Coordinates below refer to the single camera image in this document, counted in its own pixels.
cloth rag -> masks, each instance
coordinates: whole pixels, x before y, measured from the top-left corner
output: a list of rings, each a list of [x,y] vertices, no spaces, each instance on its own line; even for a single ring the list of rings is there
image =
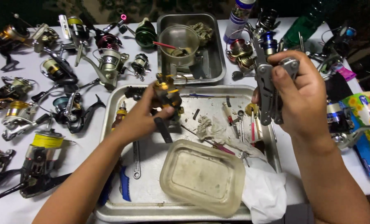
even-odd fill
[[[242,194],[243,203],[250,209],[253,224],[264,224],[281,219],[286,213],[286,174],[276,173],[269,163],[259,158],[248,158],[250,167]]]

aluminum tray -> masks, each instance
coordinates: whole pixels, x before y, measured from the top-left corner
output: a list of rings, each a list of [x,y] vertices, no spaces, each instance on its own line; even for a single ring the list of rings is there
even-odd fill
[[[176,84],[201,84],[201,83],[215,83],[224,78],[226,74],[225,58],[222,50],[221,35],[218,30],[217,19],[210,13],[190,13],[190,14],[175,14],[165,15],[159,17],[157,21],[157,34],[167,27],[173,25],[194,25],[198,22],[203,22],[213,29],[214,36],[212,40],[205,46],[200,47],[199,50],[203,55],[203,71],[207,79],[190,79],[176,80]],[[158,71],[164,75],[176,74],[176,66],[167,62],[164,53],[158,47]]]
[[[125,100],[128,111],[136,103],[133,99],[127,99],[124,96],[127,86],[130,85],[124,85],[115,89],[109,96],[100,141],[110,133],[111,124],[116,117],[116,111],[121,102]],[[131,86],[146,87],[147,85],[134,84]],[[195,88],[185,87],[180,89],[180,93],[237,96],[236,98],[231,98],[230,103],[232,105],[231,109],[238,111],[240,109],[244,110],[245,106],[251,101],[253,90],[254,88],[251,86],[225,85]],[[227,124],[222,110],[222,102],[224,101],[226,101],[225,98],[183,98],[182,106],[185,113],[181,116],[181,123],[190,129],[196,128],[198,121],[197,119],[193,120],[192,117],[193,113],[197,109],[200,109],[198,118],[204,115],[209,118],[215,116],[221,124]],[[251,138],[250,126],[251,119],[245,115],[244,129],[246,140],[250,140]],[[269,163],[277,172],[281,172],[272,126],[260,126],[259,129],[266,146],[265,155]],[[226,131],[227,134],[231,134],[234,138],[233,129],[229,125]],[[170,132],[173,141],[187,139],[200,143],[196,136],[182,129],[179,125],[170,127]],[[130,178],[129,191],[132,202],[123,200],[119,192],[120,181],[118,180],[118,175],[116,175],[113,179],[109,200],[104,206],[95,209],[96,216],[106,222],[223,220],[223,218],[215,216],[213,213],[197,206],[178,201],[162,191],[159,185],[159,177],[169,146],[170,144],[164,143],[160,133],[153,133],[151,136],[140,140],[141,177],[135,180],[133,178],[133,145],[127,145],[123,150],[122,157],[123,165],[128,166],[126,175]],[[250,219],[250,211],[242,204],[232,217],[225,220]]]

hand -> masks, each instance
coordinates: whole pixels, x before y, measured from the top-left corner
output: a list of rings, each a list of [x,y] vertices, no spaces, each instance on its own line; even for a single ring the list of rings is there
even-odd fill
[[[155,97],[153,84],[150,84],[142,95],[141,100],[130,110],[127,116],[116,126],[116,133],[127,141],[127,144],[152,133],[156,129],[155,117],[168,119],[174,113],[173,107],[162,109],[155,116],[151,116],[152,108],[160,107]]]
[[[292,138],[307,141],[330,137],[326,88],[322,77],[308,56],[299,51],[277,53],[270,56],[268,62],[275,66],[287,57],[300,61],[300,69],[294,82],[281,66],[272,70],[272,82],[283,99],[282,129]],[[258,94],[258,91],[254,91],[252,103],[258,103]]]

green bottle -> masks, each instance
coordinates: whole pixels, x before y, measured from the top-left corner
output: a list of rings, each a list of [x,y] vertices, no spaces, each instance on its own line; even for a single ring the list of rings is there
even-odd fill
[[[299,17],[283,37],[284,46],[291,48],[300,44],[301,33],[304,41],[309,39],[325,21],[327,14],[332,13],[340,0],[315,0]]]

floral patterned packaging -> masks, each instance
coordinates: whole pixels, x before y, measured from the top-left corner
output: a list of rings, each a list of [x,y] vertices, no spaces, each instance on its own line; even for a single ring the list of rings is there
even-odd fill
[[[370,92],[357,93],[343,99],[340,102],[341,107],[352,108],[352,121],[355,129],[363,125],[370,125]],[[354,149],[364,166],[367,174],[370,176],[370,130],[365,131]]]

